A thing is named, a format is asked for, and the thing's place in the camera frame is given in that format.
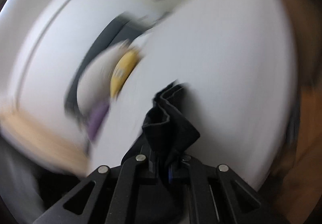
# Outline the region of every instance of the yellow object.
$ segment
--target yellow object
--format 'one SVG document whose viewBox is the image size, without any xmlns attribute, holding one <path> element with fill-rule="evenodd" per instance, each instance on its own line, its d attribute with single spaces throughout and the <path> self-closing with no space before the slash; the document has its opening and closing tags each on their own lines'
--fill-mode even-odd
<svg viewBox="0 0 322 224">
<path fill-rule="evenodd" d="M 115 98 L 122 86 L 124 85 L 126 79 L 131 74 L 132 70 L 139 61 L 138 50 L 131 49 L 123 55 L 116 65 L 110 84 L 110 94 L 111 98 Z"/>
</svg>

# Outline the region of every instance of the folded black cloth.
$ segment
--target folded black cloth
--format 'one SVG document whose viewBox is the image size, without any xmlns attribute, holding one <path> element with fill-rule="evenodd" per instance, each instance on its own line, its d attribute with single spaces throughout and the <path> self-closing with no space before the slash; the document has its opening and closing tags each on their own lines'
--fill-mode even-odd
<svg viewBox="0 0 322 224">
<path fill-rule="evenodd" d="M 175 224 L 183 214 L 183 190 L 167 182 L 168 166 L 200 136 L 180 112 L 185 94 L 183 85 L 169 84 L 153 99 L 142 125 L 142 134 L 122 159 L 140 153 L 149 145 L 159 158 L 160 182 L 155 186 L 140 186 L 135 224 Z"/>
</svg>

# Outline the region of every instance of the wooden edge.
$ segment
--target wooden edge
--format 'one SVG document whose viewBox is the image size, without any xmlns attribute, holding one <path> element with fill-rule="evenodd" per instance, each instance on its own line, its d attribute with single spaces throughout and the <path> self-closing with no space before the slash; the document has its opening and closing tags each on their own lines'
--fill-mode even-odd
<svg viewBox="0 0 322 224">
<path fill-rule="evenodd" d="M 78 176 L 87 175 L 88 158 L 82 149 L 51 133 L 27 113 L 12 111 L 2 114 L 0 123 L 1 128 L 10 134 L 11 141 L 36 160 Z"/>
</svg>

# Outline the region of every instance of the screw head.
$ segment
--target screw head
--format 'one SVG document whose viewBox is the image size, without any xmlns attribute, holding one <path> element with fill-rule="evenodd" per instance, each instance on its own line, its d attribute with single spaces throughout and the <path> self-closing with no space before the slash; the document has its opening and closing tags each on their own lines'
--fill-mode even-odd
<svg viewBox="0 0 322 224">
<path fill-rule="evenodd" d="M 189 156 L 189 155 L 183 155 L 183 156 L 181 157 L 181 160 L 182 160 L 182 161 L 189 161 L 189 160 L 191 160 L 191 156 Z"/>
<path fill-rule="evenodd" d="M 219 165 L 218 169 L 222 172 L 227 172 L 229 170 L 229 167 L 226 164 Z"/>
<path fill-rule="evenodd" d="M 100 166 L 97 170 L 99 173 L 106 173 L 108 172 L 108 167 L 107 166 Z"/>
<path fill-rule="evenodd" d="M 136 159 L 137 161 L 145 161 L 146 156 L 145 156 L 145 155 L 143 155 L 143 154 L 139 154 L 139 155 L 137 155 L 137 156 L 135 157 L 135 159 Z"/>
</svg>

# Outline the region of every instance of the purple cloth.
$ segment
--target purple cloth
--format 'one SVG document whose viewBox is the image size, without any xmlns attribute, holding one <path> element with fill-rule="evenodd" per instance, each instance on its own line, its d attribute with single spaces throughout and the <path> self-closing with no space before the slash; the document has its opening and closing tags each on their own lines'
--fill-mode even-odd
<svg viewBox="0 0 322 224">
<path fill-rule="evenodd" d="M 99 102 L 91 111 L 87 121 L 87 134 L 90 141 L 95 141 L 97 132 L 109 109 L 109 101 Z"/>
</svg>

